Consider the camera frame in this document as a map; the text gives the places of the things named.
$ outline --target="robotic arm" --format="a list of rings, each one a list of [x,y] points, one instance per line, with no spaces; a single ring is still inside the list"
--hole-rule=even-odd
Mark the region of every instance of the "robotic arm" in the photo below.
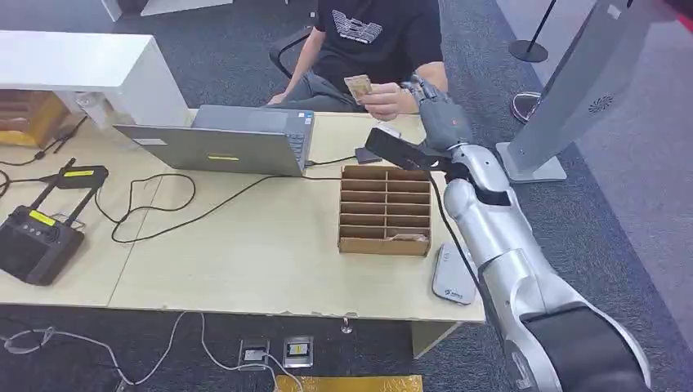
[[[476,270],[515,388],[650,391],[642,348],[549,265],[498,160],[469,144],[462,108],[416,75],[403,86],[419,103],[425,141],[413,145],[382,124],[371,131],[366,148],[404,169],[445,173],[445,210],[469,247],[475,269],[459,251],[468,269]]]

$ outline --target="man's hand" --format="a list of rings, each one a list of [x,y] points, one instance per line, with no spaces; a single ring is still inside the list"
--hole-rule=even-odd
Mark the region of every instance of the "man's hand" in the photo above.
[[[284,100],[284,98],[286,98],[287,94],[288,93],[286,91],[281,92],[281,93],[277,94],[276,96],[273,96],[272,99],[269,102],[267,102],[267,104],[268,105],[281,104],[282,101]]]
[[[405,94],[397,83],[373,84],[372,91],[362,96],[360,103],[378,120],[390,121],[403,113],[401,109]]]

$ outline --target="black t-shirt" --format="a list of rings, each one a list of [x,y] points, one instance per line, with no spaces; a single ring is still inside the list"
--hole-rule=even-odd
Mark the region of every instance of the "black t-shirt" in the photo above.
[[[319,0],[315,28],[326,36],[313,71],[345,93],[346,77],[399,83],[443,60],[438,0]]]

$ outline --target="card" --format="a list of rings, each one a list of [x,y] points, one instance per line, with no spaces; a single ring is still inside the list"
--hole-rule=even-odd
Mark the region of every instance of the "card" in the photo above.
[[[351,96],[354,97],[354,100],[356,100],[356,103],[359,105],[361,103],[361,97],[365,96],[366,94],[370,94],[370,92],[373,90],[368,75],[358,75],[350,78],[344,78],[344,83],[349,88]]]

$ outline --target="man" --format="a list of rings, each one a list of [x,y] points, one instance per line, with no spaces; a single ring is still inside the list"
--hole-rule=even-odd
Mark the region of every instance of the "man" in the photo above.
[[[268,107],[368,111],[386,121],[417,113],[414,98],[399,86],[414,71],[447,91],[438,0],[319,0],[317,14],[286,91]],[[363,106],[344,83],[361,74],[373,82]]]

